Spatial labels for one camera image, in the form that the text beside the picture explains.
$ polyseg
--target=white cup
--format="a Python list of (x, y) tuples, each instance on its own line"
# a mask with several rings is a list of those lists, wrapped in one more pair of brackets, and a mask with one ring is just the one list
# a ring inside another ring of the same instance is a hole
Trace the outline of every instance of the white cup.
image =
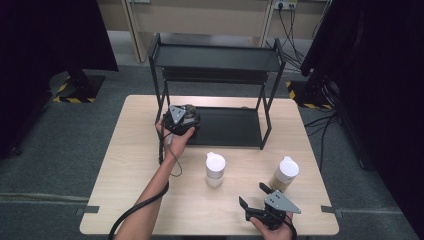
[(299, 174), (299, 166), (291, 157), (285, 156), (270, 180), (270, 186), (284, 192)]
[(218, 187), (224, 181), (225, 158), (210, 152), (206, 158), (206, 183), (210, 187)]

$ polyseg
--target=wooden table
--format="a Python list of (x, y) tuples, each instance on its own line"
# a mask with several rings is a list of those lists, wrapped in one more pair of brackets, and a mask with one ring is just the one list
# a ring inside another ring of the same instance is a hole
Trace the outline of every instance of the wooden table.
[[(171, 97), (172, 104), (195, 106), (255, 107), (256, 98)], [(85, 213), (80, 230), (84, 234), (108, 234), (113, 223), (133, 206), (158, 168), (159, 140), (154, 128), (157, 111), (155, 96), (129, 96), (97, 177), (88, 206), (98, 213)], [(290, 156), (300, 173), (285, 196), (302, 213), (295, 215), (299, 235), (334, 235), (339, 227), (317, 162), (311, 149), (297, 105), (289, 99), (274, 99), (271, 108), (272, 131), (263, 150), (187, 146), (180, 158), (183, 173), (170, 178), (153, 234), (157, 235), (259, 235), (245, 221), (241, 196), (250, 207), (263, 208), (266, 194), (259, 182), (268, 185), (279, 162)], [(261, 127), (266, 127), (263, 109)], [(218, 188), (206, 184), (206, 154), (221, 154), (227, 161), (224, 182)]]

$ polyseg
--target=power outlet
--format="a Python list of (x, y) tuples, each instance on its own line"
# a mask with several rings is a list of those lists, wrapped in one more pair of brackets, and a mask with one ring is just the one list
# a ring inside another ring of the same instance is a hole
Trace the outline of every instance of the power outlet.
[(280, 4), (282, 4), (283, 10), (295, 10), (297, 5), (297, 0), (277, 0), (275, 1), (275, 9), (280, 9)]

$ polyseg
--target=hand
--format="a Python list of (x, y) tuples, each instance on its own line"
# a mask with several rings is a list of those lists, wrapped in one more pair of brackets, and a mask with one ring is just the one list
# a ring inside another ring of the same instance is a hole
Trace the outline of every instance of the hand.
[[(293, 213), (287, 212), (286, 221), (291, 223), (293, 219)], [(251, 217), (250, 222), (262, 233), (262, 236), (265, 240), (290, 240), (292, 237), (292, 232), (290, 227), (283, 223), (283, 225), (276, 230), (268, 230), (268, 228), (257, 218)]]
[(161, 118), (156, 123), (156, 131), (161, 133), (161, 131), (163, 129), (163, 136), (166, 136), (166, 138), (163, 142), (164, 148), (166, 149), (165, 150), (165, 159), (168, 159), (168, 158), (178, 159), (181, 156), (181, 154), (183, 154), (185, 146), (187, 144), (187, 141), (191, 137), (191, 135), (193, 135), (195, 128), (194, 127), (190, 128), (182, 136), (178, 136), (178, 135), (173, 134), (171, 146), (168, 147), (168, 141), (169, 141), (169, 138), (171, 137), (170, 131), (168, 129), (162, 127), (162, 124), (163, 124), (163, 119)]

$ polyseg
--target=forearm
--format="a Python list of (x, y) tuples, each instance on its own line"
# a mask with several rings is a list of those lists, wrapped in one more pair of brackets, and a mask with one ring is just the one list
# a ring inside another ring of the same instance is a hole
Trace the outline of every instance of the forearm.
[[(135, 204), (159, 194), (168, 183), (174, 165), (175, 160), (172, 158), (172, 155), (166, 156)], [(162, 198), (128, 216), (122, 223), (115, 239), (150, 239), (159, 214), (161, 202)]]

